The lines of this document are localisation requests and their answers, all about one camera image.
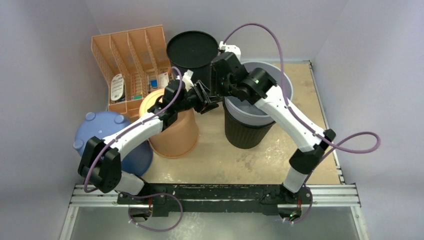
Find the grey plastic bucket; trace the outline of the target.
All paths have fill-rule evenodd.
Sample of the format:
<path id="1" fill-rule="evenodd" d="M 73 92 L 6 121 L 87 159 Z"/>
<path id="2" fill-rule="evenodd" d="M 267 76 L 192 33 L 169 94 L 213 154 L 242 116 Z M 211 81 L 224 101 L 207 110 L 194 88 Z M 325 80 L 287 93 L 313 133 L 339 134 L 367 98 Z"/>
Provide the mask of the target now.
<path id="1" fill-rule="evenodd" d="M 242 64 L 248 72 L 251 72 L 256 68 L 264 69 L 277 81 L 279 86 L 282 84 L 284 85 L 286 95 L 290 100 L 293 99 L 294 90 L 292 82 L 286 73 L 284 73 L 284 76 L 282 77 L 281 69 L 279 67 L 263 61 L 246 61 Z M 274 122 L 269 115 L 254 105 L 251 105 L 246 100 L 241 101 L 236 97 L 227 96 L 224 98 L 223 103 L 230 115 L 242 124 L 249 126 L 264 126 Z"/>

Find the dark navy cylindrical bin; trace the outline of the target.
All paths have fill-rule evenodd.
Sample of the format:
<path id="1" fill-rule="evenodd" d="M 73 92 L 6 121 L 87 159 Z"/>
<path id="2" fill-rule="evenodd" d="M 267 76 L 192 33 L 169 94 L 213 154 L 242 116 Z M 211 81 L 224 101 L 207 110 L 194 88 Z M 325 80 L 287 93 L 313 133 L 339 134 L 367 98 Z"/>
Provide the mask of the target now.
<path id="1" fill-rule="evenodd" d="M 211 85 L 211 61 L 218 56 L 219 44 L 210 34 L 190 30 L 172 37 L 166 46 L 166 54 L 173 67 L 182 73 L 193 71 L 192 81 L 198 80 L 209 88 Z"/>

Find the orange plastic bucket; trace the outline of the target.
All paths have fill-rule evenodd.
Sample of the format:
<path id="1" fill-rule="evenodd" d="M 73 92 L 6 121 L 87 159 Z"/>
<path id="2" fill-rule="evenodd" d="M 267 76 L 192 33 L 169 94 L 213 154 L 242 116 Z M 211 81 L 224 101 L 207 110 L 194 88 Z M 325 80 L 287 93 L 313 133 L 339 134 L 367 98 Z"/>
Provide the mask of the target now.
<path id="1" fill-rule="evenodd" d="M 200 138 L 195 111 L 179 112 L 177 120 L 167 129 L 148 139 L 153 151 L 165 158 L 180 158 L 191 152 Z"/>

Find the black ribbed bin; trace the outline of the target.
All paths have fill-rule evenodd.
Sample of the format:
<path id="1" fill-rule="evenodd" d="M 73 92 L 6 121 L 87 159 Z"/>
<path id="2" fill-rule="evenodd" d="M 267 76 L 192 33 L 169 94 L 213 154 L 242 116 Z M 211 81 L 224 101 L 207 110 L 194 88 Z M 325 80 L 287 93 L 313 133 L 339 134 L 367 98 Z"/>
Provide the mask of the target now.
<path id="1" fill-rule="evenodd" d="M 244 124 L 230 114 L 225 103 L 222 106 L 224 109 L 224 133 L 227 140 L 236 148 L 256 147 L 275 124 L 275 122 L 259 126 Z"/>

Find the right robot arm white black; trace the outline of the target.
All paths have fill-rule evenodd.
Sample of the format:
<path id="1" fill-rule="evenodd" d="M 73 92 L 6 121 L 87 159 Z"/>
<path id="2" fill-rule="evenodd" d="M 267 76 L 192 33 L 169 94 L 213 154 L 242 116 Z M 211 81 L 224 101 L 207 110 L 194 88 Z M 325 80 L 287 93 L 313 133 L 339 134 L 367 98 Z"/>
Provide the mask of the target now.
<path id="1" fill-rule="evenodd" d="M 290 169 L 280 187 L 288 204 L 300 198 L 300 189 L 320 164 L 336 133 L 319 127 L 286 97 L 283 84 L 263 68 L 247 71 L 233 52 L 211 61 L 211 91 L 220 97 L 235 97 L 263 111 L 292 138 L 297 150 L 289 159 Z"/>

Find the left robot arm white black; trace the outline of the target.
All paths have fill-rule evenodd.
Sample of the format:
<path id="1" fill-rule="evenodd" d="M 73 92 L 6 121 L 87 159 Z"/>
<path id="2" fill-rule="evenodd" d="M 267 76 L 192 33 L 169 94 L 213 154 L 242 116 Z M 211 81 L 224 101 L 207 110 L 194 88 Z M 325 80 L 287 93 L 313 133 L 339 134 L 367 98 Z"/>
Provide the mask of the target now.
<path id="1" fill-rule="evenodd" d="M 222 96 L 197 81 L 190 89 L 182 80 L 172 80 L 145 114 L 124 129 L 105 138 L 91 137 L 84 148 L 78 174 L 84 191 L 124 192 L 138 205 L 146 203 L 149 191 L 139 176 L 121 168 L 122 160 L 148 138 L 160 134 L 177 121 L 178 113 L 194 109 L 204 114 L 217 108 Z"/>

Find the small boxes in organizer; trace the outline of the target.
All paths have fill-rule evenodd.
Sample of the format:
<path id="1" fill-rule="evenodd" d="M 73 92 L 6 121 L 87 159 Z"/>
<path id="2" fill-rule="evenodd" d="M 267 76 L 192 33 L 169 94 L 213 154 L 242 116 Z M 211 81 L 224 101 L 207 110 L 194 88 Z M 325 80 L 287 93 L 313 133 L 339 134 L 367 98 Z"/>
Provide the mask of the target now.
<path id="1" fill-rule="evenodd" d="M 143 79 L 139 73 L 132 73 L 130 100 L 140 100 L 151 92 L 165 88 L 170 79 L 172 76 L 164 70 L 158 76 L 154 72 L 147 73 Z"/>

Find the orange plastic file organizer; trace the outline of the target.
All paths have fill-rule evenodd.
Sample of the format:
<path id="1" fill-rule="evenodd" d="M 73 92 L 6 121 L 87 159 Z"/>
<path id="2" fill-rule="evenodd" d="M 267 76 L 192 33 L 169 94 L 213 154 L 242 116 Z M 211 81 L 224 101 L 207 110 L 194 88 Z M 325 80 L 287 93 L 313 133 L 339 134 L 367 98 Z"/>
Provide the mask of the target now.
<path id="1" fill-rule="evenodd" d="M 130 121 L 139 117 L 142 99 L 130 100 L 132 74 L 143 79 L 146 74 L 162 71 L 171 74 L 171 63 L 166 53 L 167 41 L 162 25 L 96 35 L 91 38 L 91 51 L 108 85 L 107 109 L 126 116 Z M 125 97 L 111 101 L 111 80 L 122 74 L 125 81 Z"/>

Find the white oval package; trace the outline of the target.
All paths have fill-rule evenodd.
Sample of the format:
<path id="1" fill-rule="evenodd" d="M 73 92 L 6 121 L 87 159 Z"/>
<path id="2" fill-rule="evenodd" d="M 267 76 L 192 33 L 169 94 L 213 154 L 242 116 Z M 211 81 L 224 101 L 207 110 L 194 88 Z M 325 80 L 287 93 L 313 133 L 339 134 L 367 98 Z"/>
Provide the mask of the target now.
<path id="1" fill-rule="evenodd" d="M 110 100 L 121 101 L 125 98 L 125 79 L 121 73 L 115 75 L 110 82 Z"/>

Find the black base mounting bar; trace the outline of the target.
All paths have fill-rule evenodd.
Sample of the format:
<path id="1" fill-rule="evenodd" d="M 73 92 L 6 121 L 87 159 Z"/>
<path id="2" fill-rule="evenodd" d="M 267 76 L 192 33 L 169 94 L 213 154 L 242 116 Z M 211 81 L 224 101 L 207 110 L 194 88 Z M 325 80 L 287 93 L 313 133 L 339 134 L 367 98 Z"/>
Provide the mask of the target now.
<path id="1" fill-rule="evenodd" d="M 148 183 L 136 196 L 121 193 L 119 205 L 151 208 L 153 216 L 169 213 L 261 213 L 265 216 L 299 217 L 302 207 L 313 203 L 305 185 L 292 193 L 281 184 Z"/>

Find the aluminium frame rail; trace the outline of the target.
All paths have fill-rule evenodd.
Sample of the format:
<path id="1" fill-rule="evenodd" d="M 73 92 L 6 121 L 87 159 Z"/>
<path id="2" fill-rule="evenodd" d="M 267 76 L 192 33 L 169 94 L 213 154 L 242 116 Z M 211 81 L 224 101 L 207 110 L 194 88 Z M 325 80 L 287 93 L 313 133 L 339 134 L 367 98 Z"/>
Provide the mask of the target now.
<path id="1" fill-rule="evenodd" d="M 313 207 L 360 207 L 361 201 L 355 185 L 310 185 Z M 70 207 L 129 207 L 146 208 L 147 204 L 119 204 L 115 191 L 99 190 L 86 193 L 82 185 L 74 187 Z"/>

